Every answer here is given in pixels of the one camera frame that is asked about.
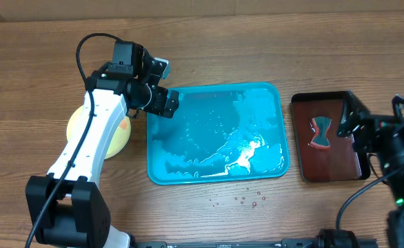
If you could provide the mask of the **yellow plate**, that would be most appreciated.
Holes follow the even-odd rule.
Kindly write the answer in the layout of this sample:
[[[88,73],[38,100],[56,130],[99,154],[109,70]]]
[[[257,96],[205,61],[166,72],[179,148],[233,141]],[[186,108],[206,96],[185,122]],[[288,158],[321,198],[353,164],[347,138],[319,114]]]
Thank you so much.
[[[82,109],[83,109],[83,106],[77,108],[68,121],[68,124],[66,127],[67,141],[70,140],[71,134],[73,133],[73,131],[75,129],[76,121],[82,113]],[[125,116],[124,119],[119,123],[119,126],[116,129],[116,131],[112,137],[109,148],[105,155],[105,159],[109,159],[109,158],[117,155],[129,141],[130,135],[131,135],[130,119],[128,116]]]

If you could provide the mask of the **pink green round sponge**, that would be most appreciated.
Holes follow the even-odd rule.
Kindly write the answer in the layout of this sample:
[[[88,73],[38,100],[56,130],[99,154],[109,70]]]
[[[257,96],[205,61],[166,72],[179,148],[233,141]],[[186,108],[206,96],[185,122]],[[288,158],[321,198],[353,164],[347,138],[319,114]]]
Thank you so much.
[[[316,116],[311,120],[311,128],[314,135],[309,143],[310,146],[321,150],[330,148],[327,131],[329,130],[331,123],[332,119],[326,116]]]

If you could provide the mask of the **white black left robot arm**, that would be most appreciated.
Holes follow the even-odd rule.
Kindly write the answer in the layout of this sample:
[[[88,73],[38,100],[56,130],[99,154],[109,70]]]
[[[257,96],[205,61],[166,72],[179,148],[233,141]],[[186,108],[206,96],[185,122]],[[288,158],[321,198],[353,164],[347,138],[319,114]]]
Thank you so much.
[[[32,229],[26,240],[55,247],[132,247],[130,234],[111,224],[99,180],[105,155],[130,110],[172,118],[179,93],[159,86],[170,72],[167,60],[142,45],[115,39],[112,60],[85,83],[83,109],[74,133],[45,176],[31,176],[26,200]]]

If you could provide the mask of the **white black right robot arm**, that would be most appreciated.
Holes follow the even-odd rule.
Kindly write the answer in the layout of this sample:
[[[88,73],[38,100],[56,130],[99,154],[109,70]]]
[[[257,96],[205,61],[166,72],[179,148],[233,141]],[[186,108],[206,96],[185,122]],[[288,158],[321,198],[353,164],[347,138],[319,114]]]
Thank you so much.
[[[337,135],[354,137],[355,152],[375,154],[382,176],[350,196],[339,209],[336,227],[322,229],[314,247],[377,247],[375,239],[362,239],[341,229],[341,219],[349,204],[373,186],[386,182],[395,199],[396,209],[387,217],[387,239],[391,247],[404,247],[404,97],[392,99],[393,115],[376,115],[350,91],[343,98],[343,112]]]

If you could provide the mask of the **dark brown rectangular tray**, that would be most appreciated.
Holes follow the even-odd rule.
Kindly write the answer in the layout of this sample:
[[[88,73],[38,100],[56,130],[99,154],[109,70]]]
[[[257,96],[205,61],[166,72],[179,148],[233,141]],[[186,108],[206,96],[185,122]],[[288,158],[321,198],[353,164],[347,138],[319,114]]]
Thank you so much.
[[[366,154],[352,148],[353,136],[336,135],[343,108],[343,92],[298,93],[291,98],[291,115],[301,177],[309,183],[365,180],[370,177]],[[311,120],[316,116],[332,119],[327,138],[330,148],[309,145],[314,132]]]

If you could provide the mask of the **teal plastic tray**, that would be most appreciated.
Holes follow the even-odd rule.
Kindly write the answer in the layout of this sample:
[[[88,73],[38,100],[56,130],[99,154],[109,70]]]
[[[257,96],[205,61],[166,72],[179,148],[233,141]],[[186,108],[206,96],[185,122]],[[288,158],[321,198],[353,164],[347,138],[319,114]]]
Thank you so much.
[[[147,173],[158,185],[278,178],[290,155],[268,82],[179,87],[172,118],[147,115]]]

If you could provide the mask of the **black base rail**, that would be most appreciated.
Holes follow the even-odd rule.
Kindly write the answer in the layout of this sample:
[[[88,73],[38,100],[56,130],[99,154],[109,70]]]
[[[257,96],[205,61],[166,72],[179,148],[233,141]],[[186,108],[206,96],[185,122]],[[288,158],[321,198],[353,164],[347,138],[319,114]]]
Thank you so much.
[[[272,242],[135,242],[134,248],[314,248],[327,247],[316,238],[284,238]]]

